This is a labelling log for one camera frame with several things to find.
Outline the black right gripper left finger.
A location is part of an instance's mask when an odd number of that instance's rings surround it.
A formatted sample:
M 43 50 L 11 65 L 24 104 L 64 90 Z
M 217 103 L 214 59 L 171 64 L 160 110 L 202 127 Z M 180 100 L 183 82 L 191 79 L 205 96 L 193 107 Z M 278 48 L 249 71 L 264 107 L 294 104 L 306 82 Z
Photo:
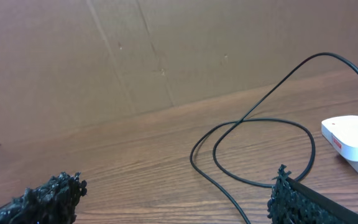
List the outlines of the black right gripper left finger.
M 86 186 L 79 172 L 62 172 L 36 189 L 25 189 L 22 196 L 0 207 L 0 224 L 73 224 Z

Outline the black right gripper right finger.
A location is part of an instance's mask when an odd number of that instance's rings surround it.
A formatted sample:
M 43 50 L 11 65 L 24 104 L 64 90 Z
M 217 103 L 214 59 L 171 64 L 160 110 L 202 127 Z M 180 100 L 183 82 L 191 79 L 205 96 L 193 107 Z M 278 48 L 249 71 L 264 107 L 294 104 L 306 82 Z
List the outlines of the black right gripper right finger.
M 289 178 L 286 166 L 278 169 L 267 203 L 273 224 L 358 224 L 358 214 Z

